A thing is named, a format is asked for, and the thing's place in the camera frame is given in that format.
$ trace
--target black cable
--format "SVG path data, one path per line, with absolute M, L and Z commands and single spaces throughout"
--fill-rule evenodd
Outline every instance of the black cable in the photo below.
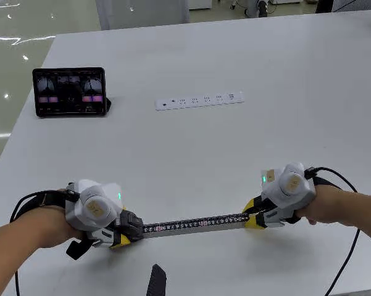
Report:
M 345 8 L 346 6 L 350 5 L 351 3 L 354 3 L 356 2 L 357 0 L 352 0 L 350 2 L 348 2 L 347 4 L 343 5 L 343 6 L 340 6 L 339 8 L 337 8 L 337 10 L 334 10 L 333 12 L 338 12 L 340 9 L 342 8 Z
M 325 168 L 323 166 L 320 166 L 319 168 L 314 168 L 313 170 L 311 170 L 311 173 L 312 174 L 317 174 L 318 171 L 329 171 L 330 173 L 333 173 L 333 174 L 337 175 L 337 177 L 339 177 L 340 179 L 342 179 L 354 192 L 358 192 L 357 189 L 345 177 L 343 177 L 337 171 L 332 170 L 331 168 Z M 340 278 L 341 273 L 343 272 L 343 270 L 345 269 L 348 261 L 350 260 L 351 255 L 352 255 L 352 253 L 353 253 L 353 251 L 354 251 L 354 249 L 356 247 L 356 244 L 357 244 L 357 241 L 358 241 L 358 237 L 359 237 L 359 233 L 360 233 L 360 230 L 357 229 L 356 235 L 354 236 L 354 240 L 352 241 L 352 244 L 351 244 L 350 251 L 348 252 L 347 257 L 344 260 L 343 264 L 341 265 L 341 267 L 340 267 L 338 273 L 336 274 L 335 278 L 333 279 L 333 282 L 331 283 L 331 285 L 329 286 L 327 292 L 325 293 L 325 296 L 328 296 L 329 293 L 332 291 L 332 289 L 336 285 L 336 282 Z
M 272 12 L 267 12 L 267 14 L 272 14 L 272 13 L 274 13 L 275 11 L 276 11 L 276 9 L 277 9 L 277 2 L 278 2 L 278 0 L 276 1 L 276 5 L 274 6 L 274 10 L 272 11 Z
M 18 217 L 16 217 L 16 215 L 17 215 L 18 209 L 19 209 L 20 205 L 22 204 L 22 202 L 24 202 L 25 200 L 27 200 L 27 199 L 29 199 L 31 197 L 34 197 L 36 195 L 39 195 L 39 194 L 48 194 L 48 193 L 55 193 L 55 194 L 58 194 L 58 193 L 61 194 L 61 193 L 63 193 L 63 194 L 65 194 L 67 196 L 67 194 L 64 191 L 58 191 L 58 190 L 44 190 L 44 191 L 39 191 L 39 192 L 28 194 L 25 197 L 22 197 L 18 201 L 17 205 L 14 208 L 14 211 L 11 214 L 10 223 L 11 222 L 14 222 L 18 218 Z M 15 272 L 15 291 L 17 293 L 17 296 L 20 296 L 18 271 Z
M 247 7 L 241 5 L 241 4 L 239 3 L 239 1 L 236 1 L 236 4 L 239 5 L 241 8 L 248 9 Z

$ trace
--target wrist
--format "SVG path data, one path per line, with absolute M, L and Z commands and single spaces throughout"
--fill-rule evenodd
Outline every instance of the wrist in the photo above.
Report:
M 336 212 L 338 215 L 338 222 L 346 225 L 346 226 L 354 226 L 354 211 L 357 211 L 357 197 L 355 196 L 356 193 L 342 191 L 341 194 L 338 195 L 337 200 L 337 208 Z
M 44 232 L 41 229 L 39 222 L 29 219 L 29 217 L 20 217 L 15 222 L 11 223 L 14 225 L 15 241 L 24 241 L 28 245 L 28 248 L 34 252 L 41 248 L 44 237 Z

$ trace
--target person's arm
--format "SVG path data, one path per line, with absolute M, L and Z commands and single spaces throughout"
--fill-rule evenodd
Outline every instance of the person's arm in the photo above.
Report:
M 80 236 L 67 224 L 64 211 L 42 207 L 0 227 L 0 294 L 22 263 L 38 248 L 59 245 Z
M 310 205 L 296 212 L 310 224 L 339 222 L 355 226 L 371 237 L 371 196 L 347 192 L 333 186 L 318 185 Z

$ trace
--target black wrist strap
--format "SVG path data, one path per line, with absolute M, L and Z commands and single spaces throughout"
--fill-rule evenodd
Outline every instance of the black wrist strap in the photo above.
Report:
M 65 208 L 66 201 L 64 199 L 64 195 L 62 192 L 56 193 L 45 193 L 45 194 L 38 194 L 27 203 L 25 203 L 22 208 L 18 211 L 17 215 L 15 216 L 16 220 L 24 213 L 29 212 L 34 208 L 44 207 L 47 205 L 55 205 L 57 207 Z
M 35 208 L 46 207 L 54 205 L 61 208 L 66 208 L 66 199 L 71 201 L 76 201 L 77 196 L 66 195 L 65 192 L 53 192 L 53 193 L 42 193 L 37 194 L 34 198 L 25 203 L 22 208 L 17 212 L 14 221 L 22 216 L 24 213 L 29 212 Z M 83 254 L 90 249 L 93 244 L 93 240 L 88 239 L 86 234 L 84 234 L 81 242 L 72 241 L 69 245 L 66 254 L 72 257 L 74 260 L 79 259 Z

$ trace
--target white table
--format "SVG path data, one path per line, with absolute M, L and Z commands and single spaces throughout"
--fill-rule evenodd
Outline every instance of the white table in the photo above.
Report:
M 39 119 L 30 93 L 0 158 L 0 225 L 22 196 L 80 178 L 120 182 L 146 223 L 239 212 L 260 192 L 260 169 L 293 160 L 335 168 L 371 194 L 371 11 L 58 36 L 44 67 L 82 66 L 106 69 L 112 110 Z M 154 110 L 159 98 L 239 90 L 242 104 Z M 158 263 L 168 295 L 322 295 L 354 231 L 303 221 L 93 249 L 78 261 L 65 244 L 36 252 L 20 285 L 22 295 L 145 295 Z M 334 292 L 365 289 L 362 234 Z

